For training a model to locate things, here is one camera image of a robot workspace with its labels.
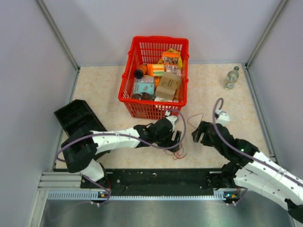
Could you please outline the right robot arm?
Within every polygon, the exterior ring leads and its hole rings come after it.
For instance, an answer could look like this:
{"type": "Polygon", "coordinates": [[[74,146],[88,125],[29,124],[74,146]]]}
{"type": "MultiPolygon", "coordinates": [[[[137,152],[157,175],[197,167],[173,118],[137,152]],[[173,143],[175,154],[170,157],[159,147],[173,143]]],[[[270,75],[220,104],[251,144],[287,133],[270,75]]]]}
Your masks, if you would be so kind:
{"type": "Polygon", "coordinates": [[[303,181],[270,160],[250,142],[234,138],[221,124],[201,121],[192,132],[194,142],[215,148],[229,163],[222,167],[221,182],[254,191],[303,221],[303,181]]]}

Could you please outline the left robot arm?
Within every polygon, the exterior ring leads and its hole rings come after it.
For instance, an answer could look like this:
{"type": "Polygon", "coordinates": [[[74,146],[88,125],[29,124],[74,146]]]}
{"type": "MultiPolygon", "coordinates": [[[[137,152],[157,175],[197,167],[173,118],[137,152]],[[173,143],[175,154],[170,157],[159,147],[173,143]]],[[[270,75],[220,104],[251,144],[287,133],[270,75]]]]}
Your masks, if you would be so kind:
{"type": "Polygon", "coordinates": [[[171,115],[156,123],[121,131],[80,129],[62,144],[67,170],[88,177],[96,187],[103,187],[107,183],[107,175],[102,164],[94,160],[95,155],[119,148],[173,149],[178,146],[178,142],[172,140],[177,122],[178,117],[171,115]]]}

